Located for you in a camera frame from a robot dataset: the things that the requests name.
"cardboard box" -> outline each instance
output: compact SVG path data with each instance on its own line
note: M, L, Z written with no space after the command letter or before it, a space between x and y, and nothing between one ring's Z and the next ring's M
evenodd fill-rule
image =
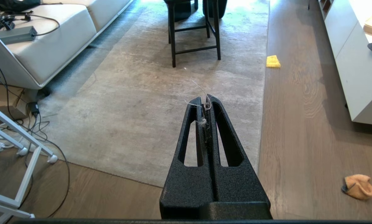
M14 95L11 92L8 93L9 110L14 119L28 118L27 103L20 99L22 98L23 100L27 101L24 96L24 89L12 86L9 86L8 89L15 94ZM4 85L0 85L0 111L12 119L7 110L7 91Z

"rug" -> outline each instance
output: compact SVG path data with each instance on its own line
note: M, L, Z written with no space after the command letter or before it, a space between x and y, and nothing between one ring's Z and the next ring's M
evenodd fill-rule
M177 55L172 68L166 5L135 0L49 83L51 95L39 102L49 140L72 163L162 187L187 106L182 100L205 101L195 81L222 101L257 172L268 13L269 0L229 1L220 21L222 60L215 49L199 51ZM200 3L176 28L203 21ZM180 51L215 39L201 29L176 33L176 44ZM185 165L195 166L195 135L189 140ZM221 161L225 166L223 153Z

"tan rag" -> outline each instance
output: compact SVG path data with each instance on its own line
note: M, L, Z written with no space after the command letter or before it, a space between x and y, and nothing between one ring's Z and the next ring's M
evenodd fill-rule
M345 186L342 190L351 197L367 200L372 197L370 177L361 174L345 177Z

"white shelf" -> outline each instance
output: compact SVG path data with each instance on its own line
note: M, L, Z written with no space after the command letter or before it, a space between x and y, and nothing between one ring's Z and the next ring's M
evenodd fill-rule
M349 113L354 122L372 124L372 35L364 32L372 0L334 0L325 17Z

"white sofa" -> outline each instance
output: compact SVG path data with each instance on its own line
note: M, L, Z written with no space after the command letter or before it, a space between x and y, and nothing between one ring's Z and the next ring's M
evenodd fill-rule
M43 0L35 15L54 18L60 28L37 36L34 41L3 44L0 68L8 85L41 89L87 47L132 2L132 0ZM34 26L38 33L54 29L54 21L32 17L15 21L17 28Z

